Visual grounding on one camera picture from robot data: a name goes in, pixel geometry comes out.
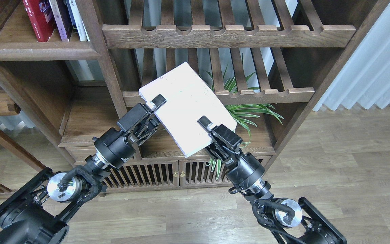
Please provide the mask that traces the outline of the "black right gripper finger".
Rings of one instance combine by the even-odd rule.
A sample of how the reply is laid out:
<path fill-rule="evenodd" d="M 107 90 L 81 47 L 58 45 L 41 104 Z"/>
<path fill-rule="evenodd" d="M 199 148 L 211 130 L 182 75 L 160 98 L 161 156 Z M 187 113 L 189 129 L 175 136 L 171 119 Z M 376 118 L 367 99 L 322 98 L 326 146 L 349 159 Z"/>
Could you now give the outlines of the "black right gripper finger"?
<path fill-rule="evenodd" d="M 211 129 L 211 121 L 203 116 L 197 120 L 198 124 L 207 131 L 208 135 L 212 139 L 212 144 L 205 149 L 214 160 L 238 160 L 243 152 L 240 149 L 242 138 L 229 130 L 228 127 L 223 124 L 214 126 Z"/>

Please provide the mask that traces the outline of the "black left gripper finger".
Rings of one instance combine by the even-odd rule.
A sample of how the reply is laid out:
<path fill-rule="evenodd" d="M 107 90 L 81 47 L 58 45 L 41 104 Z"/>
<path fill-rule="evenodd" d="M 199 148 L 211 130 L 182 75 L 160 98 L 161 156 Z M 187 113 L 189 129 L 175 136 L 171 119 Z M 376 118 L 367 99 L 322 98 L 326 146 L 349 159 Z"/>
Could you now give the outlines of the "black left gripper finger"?
<path fill-rule="evenodd" d="M 155 133 L 160 121 L 154 113 L 166 102 L 167 100 L 159 94 L 150 102 L 153 104 L 152 109 L 147 104 L 136 104 L 117 121 L 121 128 L 120 133 L 125 136 L 150 136 Z"/>

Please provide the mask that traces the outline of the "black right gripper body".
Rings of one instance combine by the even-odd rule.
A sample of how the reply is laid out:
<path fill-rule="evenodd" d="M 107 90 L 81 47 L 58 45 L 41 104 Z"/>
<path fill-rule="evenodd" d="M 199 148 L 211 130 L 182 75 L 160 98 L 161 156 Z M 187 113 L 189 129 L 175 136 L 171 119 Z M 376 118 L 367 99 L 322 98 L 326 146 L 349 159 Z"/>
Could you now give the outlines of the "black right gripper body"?
<path fill-rule="evenodd" d="M 229 189 L 230 194 L 238 192 L 243 196 L 266 194 L 266 182 L 262 179 L 266 170 L 251 153 L 232 156 L 223 163 L 226 167 L 225 175 L 233 184 Z"/>

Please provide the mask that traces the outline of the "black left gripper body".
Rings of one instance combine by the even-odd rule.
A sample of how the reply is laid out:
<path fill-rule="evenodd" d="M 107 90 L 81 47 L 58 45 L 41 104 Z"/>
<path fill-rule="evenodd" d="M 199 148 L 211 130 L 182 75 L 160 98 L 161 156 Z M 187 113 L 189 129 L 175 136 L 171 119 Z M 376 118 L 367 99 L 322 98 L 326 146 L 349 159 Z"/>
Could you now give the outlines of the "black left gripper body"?
<path fill-rule="evenodd" d="M 135 154 L 133 144 L 140 145 L 140 138 L 133 133 L 116 131 L 110 128 L 101 137 L 93 137 L 96 154 L 92 156 L 92 162 L 98 168 L 113 167 L 120 169 Z"/>

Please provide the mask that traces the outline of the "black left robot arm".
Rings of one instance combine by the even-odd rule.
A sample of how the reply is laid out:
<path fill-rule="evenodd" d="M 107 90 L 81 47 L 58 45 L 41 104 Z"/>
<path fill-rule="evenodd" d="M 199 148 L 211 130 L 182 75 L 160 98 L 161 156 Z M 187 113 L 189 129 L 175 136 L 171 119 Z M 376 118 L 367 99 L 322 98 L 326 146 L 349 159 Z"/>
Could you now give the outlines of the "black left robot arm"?
<path fill-rule="evenodd" d="M 162 95 L 136 104 L 117 124 L 94 140 L 96 153 L 66 172 L 45 168 L 0 205 L 0 244 L 59 244 L 68 222 L 86 202 L 105 192 L 104 179 L 120 169 L 158 129 L 155 111 Z"/>

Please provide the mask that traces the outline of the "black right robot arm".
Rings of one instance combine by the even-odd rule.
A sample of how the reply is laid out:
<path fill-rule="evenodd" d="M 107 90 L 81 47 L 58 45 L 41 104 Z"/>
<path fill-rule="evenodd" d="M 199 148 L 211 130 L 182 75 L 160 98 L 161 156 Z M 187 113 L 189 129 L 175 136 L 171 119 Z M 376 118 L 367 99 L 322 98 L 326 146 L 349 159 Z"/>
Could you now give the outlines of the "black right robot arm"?
<path fill-rule="evenodd" d="M 225 166 L 233 184 L 229 193 L 249 201 L 260 226 L 271 231 L 279 244 L 345 244 L 344 235 L 305 197 L 294 201 L 275 198 L 271 185 L 262 179 L 265 168 L 250 153 L 240 148 L 242 138 L 224 125 L 214 126 L 203 116 L 198 120 L 212 144 L 206 147 L 215 160 Z"/>

